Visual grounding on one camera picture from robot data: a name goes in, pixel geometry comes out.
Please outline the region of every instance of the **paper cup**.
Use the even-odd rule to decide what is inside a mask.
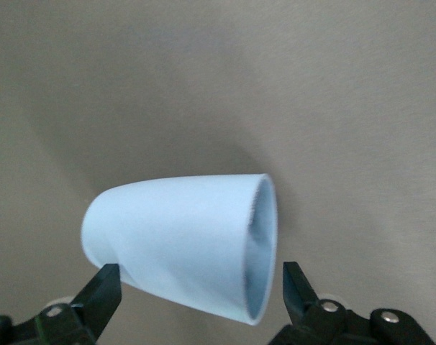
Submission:
[[[276,261],[268,175],[148,180],[100,194],[82,225],[97,267],[153,295],[250,325],[262,318]]]

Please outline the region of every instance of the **black mechanical part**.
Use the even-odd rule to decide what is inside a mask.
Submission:
[[[376,309],[370,320],[333,300],[319,300],[296,262],[283,264],[283,300],[292,325],[269,345],[435,345],[408,314]]]
[[[71,304],[55,304],[17,326],[0,316],[0,345],[94,345],[122,299],[118,264],[106,264]]]

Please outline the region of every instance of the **cup opening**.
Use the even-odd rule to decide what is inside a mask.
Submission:
[[[258,186],[245,248],[245,299],[252,324],[263,316],[276,262],[277,220],[273,184],[265,176]]]

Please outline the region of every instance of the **gray surface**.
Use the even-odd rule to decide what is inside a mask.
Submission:
[[[0,313],[95,269],[107,188],[270,173],[280,241],[258,327],[124,287],[101,344],[265,344],[281,263],[436,340],[436,1],[0,1]]]

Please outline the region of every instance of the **cylindrical object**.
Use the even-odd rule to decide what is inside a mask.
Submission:
[[[82,244],[97,267],[153,295],[250,325],[264,314],[276,261],[277,211],[268,175],[148,180],[90,205]]]

